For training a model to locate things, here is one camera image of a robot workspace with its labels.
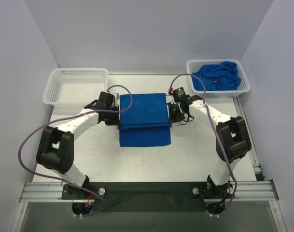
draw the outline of folded blue cloth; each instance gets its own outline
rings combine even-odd
[[[224,61],[220,64],[206,64],[198,72],[192,73],[202,80],[206,91],[237,90],[241,79],[236,63]],[[192,77],[194,89],[203,91],[201,83]]]
[[[130,109],[120,114],[120,146],[165,146],[171,143],[165,93],[133,94]],[[129,95],[120,96],[120,109],[130,104]]]

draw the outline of basket containing blue cloth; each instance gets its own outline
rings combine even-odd
[[[187,73],[199,77],[206,86],[207,98],[237,97],[249,92],[251,87],[247,75],[236,59],[197,59],[186,63]],[[203,94],[201,83],[189,77],[192,90]]]

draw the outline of white plastic basket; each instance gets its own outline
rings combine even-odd
[[[237,90],[230,90],[230,91],[206,91],[206,98],[231,98],[237,97],[241,93],[249,92],[251,87],[248,80],[247,75],[241,65],[241,63],[236,59],[196,59],[196,60],[189,60],[186,63],[186,70],[187,73],[192,74],[199,71],[199,69],[205,64],[219,64],[224,61],[230,61],[237,64],[238,67],[238,76],[241,79],[241,83],[238,86]],[[197,95],[201,96],[204,91],[198,91],[194,89],[192,78],[189,77],[189,81],[192,87],[192,90]]]
[[[58,108],[80,108],[107,89],[108,70],[93,68],[54,69],[42,101]]]

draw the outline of white tabletop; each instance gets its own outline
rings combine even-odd
[[[167,92],[174,75],[110,75],[109,86],[124,85],[132,93]],[[188,78],[180,77],[174,88],[184,87],[193,94]],[[121,88],[111,92],[125,94]],[[207,103],[223,113],[237,116],[232,98],[207,99]],[[51,120],[72,116],[81,109],[54,108]],[[116,126],[103,122],[90,128],[75,141],[75,165],[91,182],[174,182],[206,181],[218,155],[212,129],[198,119],[185,126],[173,124],[171,144],[162,147],[120,147]],[[36,171],[56,176],[37,165]],[[234,170],[238,181],[255,181],[249,154]],[[56,181],[39,176],[33,182]]]

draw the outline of screw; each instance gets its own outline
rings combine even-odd
[[[98,194],[99,194],[100,196],[104,196],[104,194],[105,194],[105,189],[104,189],[104,188],[100,188],[100,189],[98,190]]]
[[[198,188],[193,188],[192,192],[193,192],[194,195],[197,195],[197,194],[199,194],[199,189]]]
[[[233,192],[234,192],[234,189],[233,189],[232,187],[229,187],[229,188],[227,189],[227,193],[229,193],[229,194],[233,194]]]

